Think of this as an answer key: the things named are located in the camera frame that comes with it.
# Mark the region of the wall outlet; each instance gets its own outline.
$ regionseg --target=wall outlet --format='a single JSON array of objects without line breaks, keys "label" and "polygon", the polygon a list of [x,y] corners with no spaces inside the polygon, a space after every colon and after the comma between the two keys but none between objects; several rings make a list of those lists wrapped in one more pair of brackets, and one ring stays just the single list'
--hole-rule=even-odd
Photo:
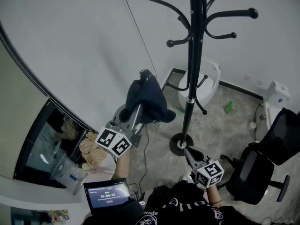
[{"label": "wall outlet", "polygon": [[250,80],[250,74],[245,74],[245,76],[244,76],[244,78],[246,79],[246,80]]},{"label": "wall outlet", "polygon": [[263,79],[259,79],[259,80],[257,81],[257,84],[258,84],[258,85],[263,85]]}]

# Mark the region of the laptop screen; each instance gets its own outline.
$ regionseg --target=laptop screen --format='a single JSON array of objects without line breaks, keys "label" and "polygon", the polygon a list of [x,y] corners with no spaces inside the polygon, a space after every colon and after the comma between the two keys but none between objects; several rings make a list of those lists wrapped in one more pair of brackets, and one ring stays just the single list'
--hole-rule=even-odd
[{"label": "laptop screen", "polygon": [[126,182],[105,187],[86,188],[86,192],[93,209],[121,205],[130,198]]}]

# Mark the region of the coat rack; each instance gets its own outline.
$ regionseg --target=coat rack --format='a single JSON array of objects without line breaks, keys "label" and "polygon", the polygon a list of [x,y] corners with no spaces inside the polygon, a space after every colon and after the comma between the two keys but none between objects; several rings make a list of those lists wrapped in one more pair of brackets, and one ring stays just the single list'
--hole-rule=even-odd
[{"label": "coat rack", "polygon": [[170,149],[171,151],[178,155],[184,155],[184,148],[186,146],[193,146],[193,139],[188,135],[188,127],[191,121],[194,104],[198,105],[204,115],[207,114],[207,111],[201,106],[197,99],[196,90],[199,88],[207,78],[205,75],[202,80],[198,83],[200,65],[201,65],[201,56],[202,56],[202,46],[203,46],[203,36],[206,33],[209,37],[214,39],[225,39],[225,38],[236,38],[236,33],[232,32],[230,34],[225,34],[221,36],[215,36],[208,32],[207,25],[215,18],[218,17],[237,17],[237,16],[247,16],[253,19],[258,18],[258,12],[254,8],[249,8],[248,10],[234,10],[234,11],[225,11],[218,12],[207,17],[207,11],[211,7],[212,3],[215,0],[190,0],[190,14],[191,14],[191,24],[188,22],[184,14],[179,11],[173,5],[164,2],[162,0],[149,0],[155,3],[164,5],[173,11],[175,11],[179,17],[178,20],[184,25],[188,30],[188,35],[183,40],[168,40],[166,42],[168,47],[173,47],[175,45],[180,45],[188,42],[188,62],[187,62],[187,86],[186,88],[178,88],[170,83],[166,83],[167,86],[170,86],[179,91],[185,91],[189,89],[187,96],[186,109],[184,114],[184,121],[182,132],[174,135],[170,140]]}]

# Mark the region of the tiled floor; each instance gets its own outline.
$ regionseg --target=tiled floor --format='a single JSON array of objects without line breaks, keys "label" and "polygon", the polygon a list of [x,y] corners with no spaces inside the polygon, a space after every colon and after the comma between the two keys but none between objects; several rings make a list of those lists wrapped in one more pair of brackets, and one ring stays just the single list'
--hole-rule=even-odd
[{"label": "tiled floor", "polygon": [[[182,74],[173,73],[169,82],[179,84]],[[182,129],[184,111],[178,101],[178,92],[170,87],[164,90],[168,108],[176,112],[176,119],[171,123],[149,124],[147,132],[149,144],[146,149],[147,175],[142,180],[142,190],[154,188],[159,181],[172,186],[182,175],[190,174],[185,157],[174,155],[169,149],[169,141],[173,135]],[[233,109],[225,113],[223,108],[232,101]],[[219,159],[220,154],[230,158],[239,158],[248,143],[255,141],[254,132],[249,131],[248,124],[253,121],[255,110],[260,100],[240,93],[238,91],[220,86],[215,96],[206,105],[207,115],[201,112],[194,113],[188,134],[194,140],[194,146],[203,150],[204,155]],[[144,148],[147,143],[147,133],[144,129],[139,147],[131,151],[130,175],[128,183],[137,183],[145,173]],[[223,181],[228,180],[233,169],[223,160],[219,159],[225,170]],[[244,215],[260,223],[264,218],[271,217],[276,220],[282,218],[295,218],[298,215],[296,207],[300,208],[300,157],[294,156],[281,166],[275,166],[273,180],[283,181],[286,174],[291,176],[291,182],[282,202],[276,202],[279,190],[268,188],[267,194],[258,205],[250,205],[234,201],[226,188],[220,190],[223,201],[233,205]]]}]

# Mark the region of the black t-shirt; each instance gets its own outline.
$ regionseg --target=black t-shirt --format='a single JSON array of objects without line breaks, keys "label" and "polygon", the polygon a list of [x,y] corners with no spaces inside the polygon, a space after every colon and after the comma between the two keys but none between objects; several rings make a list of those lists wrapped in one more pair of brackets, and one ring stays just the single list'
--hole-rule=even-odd
[{"label": "black t-shirt", "polygon": [[[226,225],[240,221],[242,224],[252,223],[243,217],[233,207],[221,207],[220,209],[209,205],[203,198],[204,191],[195,184],[179,182],[162,199],[150,196],[144,213],[140,217],[135,214],[132,206],[124,206],[122,213],[110,214],[110,224],[134,224],[134,225],[157,225],[157,224],[197,224],[197,225]],[[95,216],[85,220],[84,225],[98,224]]]}]

